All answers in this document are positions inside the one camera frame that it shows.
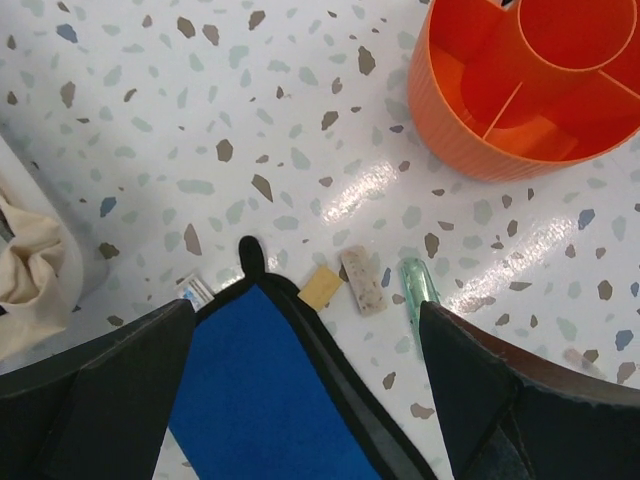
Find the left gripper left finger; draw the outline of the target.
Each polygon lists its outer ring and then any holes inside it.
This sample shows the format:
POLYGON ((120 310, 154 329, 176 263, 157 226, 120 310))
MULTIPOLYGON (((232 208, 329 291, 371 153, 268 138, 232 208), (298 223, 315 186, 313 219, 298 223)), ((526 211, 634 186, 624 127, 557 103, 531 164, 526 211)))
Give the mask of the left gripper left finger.
POLYGON ((152 478, 194 330, 174 300, 2 375, 2 478, 152 478))

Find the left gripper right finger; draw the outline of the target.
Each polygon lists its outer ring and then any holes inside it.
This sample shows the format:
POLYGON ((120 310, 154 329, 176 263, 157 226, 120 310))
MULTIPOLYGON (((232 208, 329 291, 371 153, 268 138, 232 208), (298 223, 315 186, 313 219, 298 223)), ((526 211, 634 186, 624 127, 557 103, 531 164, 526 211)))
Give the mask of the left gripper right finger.
POLYGON ((420 342, 457 479, 636 479, 639 392, 425 302, 420 342))

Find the orange pink pen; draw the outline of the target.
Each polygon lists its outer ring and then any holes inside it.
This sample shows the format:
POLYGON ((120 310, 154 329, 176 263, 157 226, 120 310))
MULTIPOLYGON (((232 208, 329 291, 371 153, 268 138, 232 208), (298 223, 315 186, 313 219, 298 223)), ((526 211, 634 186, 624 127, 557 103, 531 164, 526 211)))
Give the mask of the orange pink pen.
POLYGON ((599 380, 607 380, 606 375, 576 349, 565 349, 563 351, 562 357, 565 363, 576 372, 599 380))

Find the white bin with dark cloth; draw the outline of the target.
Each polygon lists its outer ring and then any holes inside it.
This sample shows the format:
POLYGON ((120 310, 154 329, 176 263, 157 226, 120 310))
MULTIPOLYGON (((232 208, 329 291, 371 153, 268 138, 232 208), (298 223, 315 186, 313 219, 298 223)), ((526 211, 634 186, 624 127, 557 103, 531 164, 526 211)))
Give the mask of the white bin with dark cloth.
POLYGON ((68 328, 107 277, 97 243, 1 142, 1 358, 68 328))

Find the small white blue eraser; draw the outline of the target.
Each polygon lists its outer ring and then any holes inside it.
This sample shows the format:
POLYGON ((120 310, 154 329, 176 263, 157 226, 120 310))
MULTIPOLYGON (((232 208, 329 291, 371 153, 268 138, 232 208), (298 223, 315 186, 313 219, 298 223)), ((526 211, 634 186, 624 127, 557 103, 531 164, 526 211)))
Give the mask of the small white blue eraser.
POLYGON ((178 297, 191 302, 195 310, 200 310, 214 300, 214 294, 197 274, 190 274, 177 285, 178 297))

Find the mint green highlighter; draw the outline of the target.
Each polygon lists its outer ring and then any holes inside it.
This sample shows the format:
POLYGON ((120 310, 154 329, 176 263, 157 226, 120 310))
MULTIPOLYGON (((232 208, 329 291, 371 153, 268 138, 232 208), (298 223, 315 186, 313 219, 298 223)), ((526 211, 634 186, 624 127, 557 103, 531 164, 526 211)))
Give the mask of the mint green highlighter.
POLYGON ((420 340, 420 318, 423 302, 440 303, 439 293, 433 283, 425 262, 417 257, 407 257, 400 262, 400 278, 402 281, 409 320, 416 345, 416 352, 423 358, 420 340))

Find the blue fabric pencil pouch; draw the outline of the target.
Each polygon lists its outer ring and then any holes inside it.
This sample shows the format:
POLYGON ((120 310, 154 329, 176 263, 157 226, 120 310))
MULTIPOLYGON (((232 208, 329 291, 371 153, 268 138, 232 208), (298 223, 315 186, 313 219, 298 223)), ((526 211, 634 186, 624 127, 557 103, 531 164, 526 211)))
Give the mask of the blue fabric pencil pouch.
POLYGON ((202 479, 430 479, 415 445, 349 364, 318 314, 267 271, 198 313, 169 428, 202 479))

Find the beige speckled eraser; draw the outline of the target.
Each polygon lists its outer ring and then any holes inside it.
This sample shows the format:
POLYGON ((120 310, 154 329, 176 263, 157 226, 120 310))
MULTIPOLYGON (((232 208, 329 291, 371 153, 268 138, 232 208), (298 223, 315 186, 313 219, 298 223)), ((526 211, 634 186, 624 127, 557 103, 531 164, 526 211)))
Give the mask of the beige speckled eraser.
POLYGON ((340 260, 360 313, 368 317, 383 312, 387 303, 366 249, 363 246, 345 249, 340 260))

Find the yellow small eraser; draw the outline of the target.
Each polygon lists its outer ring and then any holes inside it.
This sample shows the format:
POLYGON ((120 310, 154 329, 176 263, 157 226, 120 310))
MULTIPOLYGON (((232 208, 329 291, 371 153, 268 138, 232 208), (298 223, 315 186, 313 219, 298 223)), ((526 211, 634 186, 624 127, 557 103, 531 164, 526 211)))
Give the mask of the yellow small eraser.
POLYGON ((343 280, 326 265, 319 266, 297 297, 314 311, 325 308, 343 285, 343 280))

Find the orange round desk organizer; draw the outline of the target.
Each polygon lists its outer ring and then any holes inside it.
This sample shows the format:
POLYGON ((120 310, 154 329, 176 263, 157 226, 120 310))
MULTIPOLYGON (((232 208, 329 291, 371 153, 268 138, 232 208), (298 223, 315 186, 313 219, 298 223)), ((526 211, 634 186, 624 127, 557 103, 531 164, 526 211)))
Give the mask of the orange round desk organizer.
POLYGON ((511 181, 586 162, 639 130, 635 1, 436 1, 408 72, 443 163, 511 181))

